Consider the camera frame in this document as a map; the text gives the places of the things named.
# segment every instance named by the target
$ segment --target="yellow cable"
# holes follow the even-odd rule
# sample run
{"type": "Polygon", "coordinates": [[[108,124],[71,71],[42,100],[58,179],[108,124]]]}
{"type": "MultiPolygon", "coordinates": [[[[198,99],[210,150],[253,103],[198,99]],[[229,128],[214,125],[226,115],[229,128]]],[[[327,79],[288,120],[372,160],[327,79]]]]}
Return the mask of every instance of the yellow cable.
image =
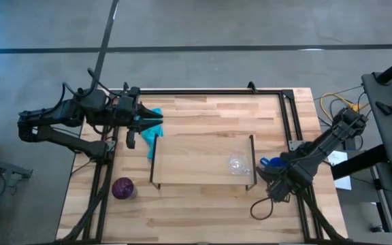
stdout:
{"type": "Polygon", "coordinates": [[[345,98],[339,96],[338,94],[335,94],[335,93],[325,93],[325,94],[322,95],[321,98],[320,98],[320,108],[321,108],[321,110],[323,111],[323,113],[325,113],[325,115],[326,115],[330,120],[333,120],[333,118],[332,118],[332,116],[329,115],[329,113],[325,110],[325,106],[323,105],[323,98],[325,98],[325,97],[327,97],[327,96],[334,96],[334,97],[337,97],[338,99],[341,99],[344,103],[347,104],[348,107],[352,108],[352,109],[353,109],[354,111],[356,111],[356,112],[362,110],[363,108],[365,108],[366,106],[369,105],[369,103],[367,103],[367,104],[363,105],[362,107],[360,107],[361,104],[359,104],[359,105],[353,104],[353,103],[347,101],[345,98]]]}

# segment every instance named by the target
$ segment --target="purple ball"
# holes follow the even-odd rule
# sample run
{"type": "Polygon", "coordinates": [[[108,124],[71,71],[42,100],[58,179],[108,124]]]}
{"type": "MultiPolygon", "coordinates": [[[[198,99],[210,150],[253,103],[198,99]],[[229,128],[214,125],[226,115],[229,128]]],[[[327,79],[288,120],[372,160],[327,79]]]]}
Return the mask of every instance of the purple ball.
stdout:
{"type": "Polygon", "coordinates": [[[136,194],[134,183],[128,178],[119,178],[112,186],[112,194],[117,199],[134,198],[136,194]]]}

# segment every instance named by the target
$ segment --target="teal cloth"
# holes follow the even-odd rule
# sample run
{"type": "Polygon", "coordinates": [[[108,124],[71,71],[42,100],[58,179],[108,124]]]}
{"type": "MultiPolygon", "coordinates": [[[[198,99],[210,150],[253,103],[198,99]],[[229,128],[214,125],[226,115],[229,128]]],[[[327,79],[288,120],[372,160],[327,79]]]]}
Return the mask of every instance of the teal cloth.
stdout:
{"type": "MultiPolygon", "coordinates": [[[[152,109],[152,111],[158,114],[163,114],[160,108],[152,109]]],[[[155,125],[145,131],[142,131],[142,137],[149,145],[150,149],[148,152],[148,159],[152,159],[152,154],[154,153],[155,134],[158,134],[159,137],[163,137],[163,128],[161,125],[155,125]]]]}

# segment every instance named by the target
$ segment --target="black table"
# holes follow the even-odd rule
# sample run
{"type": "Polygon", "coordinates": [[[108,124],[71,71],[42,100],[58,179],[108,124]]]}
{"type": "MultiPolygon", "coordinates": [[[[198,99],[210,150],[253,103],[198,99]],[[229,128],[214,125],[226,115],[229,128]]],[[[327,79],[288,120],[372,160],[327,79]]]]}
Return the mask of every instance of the black table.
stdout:
{"type": "MultiPolygon", "coordinates": [[[[392,219],[392,115],[385,116],[376,106],[377,101],[392,105],[392,84],[383,86],[377,83],[373,74],[363,75],[362,82],[382,138],[382,144],[336,165],[332,168],[333,176],[334,179],[338,179],[376,166],[378,172],[376,178],[379,181],[377,185],[383,187],[382,191],[392,219]]],[[[381,215],[382,224],[385,226],[388,225],[385,221],[388,216],[383,215],[384,217],[381,215]]]]}

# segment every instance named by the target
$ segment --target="black metal frame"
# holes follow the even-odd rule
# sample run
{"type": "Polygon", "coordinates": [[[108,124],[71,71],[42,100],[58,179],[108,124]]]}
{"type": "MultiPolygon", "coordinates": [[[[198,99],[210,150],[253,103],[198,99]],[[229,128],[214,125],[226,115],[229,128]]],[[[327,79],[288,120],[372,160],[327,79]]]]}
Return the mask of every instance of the black metal frame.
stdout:
{"type": "MultiPolygon", "coordinates": [[[[243,89],[155,89],[155,90],[142,90],[141,91],[142,95],[277,95],[279,98],[280,102],[280,111],[282,115],[282,121],[284,123],[284,131],[285,131],[285,139],[286,139],[286,144],[288,145],[288,141],[292,140],[291,136],[291,131],[290,131],[290,124],[289,124],[289,118],[287,114],[287,107],[285,105],[285,99],[288,99],[291,105],[291,113],[293,117],[293,123],[295,127],[295,132],[298,140],[302,140],[302,134],[301,134],[301,128],[300,128],[300,123],[299,123],[299,115],[297,114],[297,108],[295,105],[295,99],[294,99],[294,94],[293,90],[287,89],[287,90],[257,90],[255,88],[255,85],[250,82],[248,85],[248,88],[243,88],[243,89]]],[[[101,139],[104,140],[107,136],[102,135],[101,139]]],[[[118,139],[118,127],[113,128],[113,133],[112,137],[117,141],[118,139]]],[[[154,151],[156,148],[156,142],[157,142],[157,137],[158,135],[155,135],[155,141],[154,141],[154,151]]],[[[255,178],[255,184],[256,184],[256,163],[255,163],[255,146],[253,142],[253,135],[250,136],[251,139],[251,147],[252,147],[252,153],[253,155],[253,167],[254,167],[254,178],[255,178]]],[[[105,173],[105,178],[103,181],[102,187],[99,189],[99,177],[101,175],[101,168],[102,164],[96,165],[95,168],[95,173],[93,177],[93,182],[92,182],[92,189],[91,189],[91,196],[89,199],[89,207],[88,210],[86,211],[86,214],[88,213],[87,221],[84,223],[82,226],[83,228],[83,234],[82,234],[82,239],[81,240],[60,240],[59,242],[61,244],[77,244],[77,243],[101,243],[102,240],[102,233],[103,233],[103,226],[105,222],[105,213],[107,209],[107,201],[108,201],[108,193],[110,190],[110,182],[111,182],[111,177],[112,177],[112,168],[114,164],[114,155],[116,153],[116,150],[113,150],[112,152],[112,159],[109,161],[109,163],[106,165],[106,173],[105,173]],[[97,225],[97,230],[95,234],[95,238],[90,238],[90,233],[91,233],[91,222],[92,222],[92,215],[98,205],[98,198],[100,197],[101,201],[101,206],[99,210],[99,220],[98,220],[98,225],[97,225]]],[[[154,161],[155,161],[155,154],[152,156],[152,167],[150,171],[150,182],[152,183],[152,175],[153,175],[153,169],[154,169],[154,161]]],[[[156,185],[155,183],[152,183],[155,188],[160,189],[161,184],[156,185]]],[[[252,188],[254,185],[248,187],[246,186],[246,190],[252,188]]],[[[312,199],[315,201],[315,194],[314,190],[312,187],[310,187],[308,190],[308,193],[312,197],[312,199]]],[[[308,227],[308,221],[306,218],[306,211],[304,207],[304,201],[300,198],[297,197],[297,202],[298,202],[298,209],[299,209],[299,218],[301,221],[301,229],[302,233],[304,235],[304,241],[307,241],[310,239],[310,231],[308,227]]],[[[323,233],[321,232],[321,226],[319,225],[318,221],[313,215],[314,219],[314,226],[316,228],[316,238],[317,239],[323,239],[323,233]]]]}

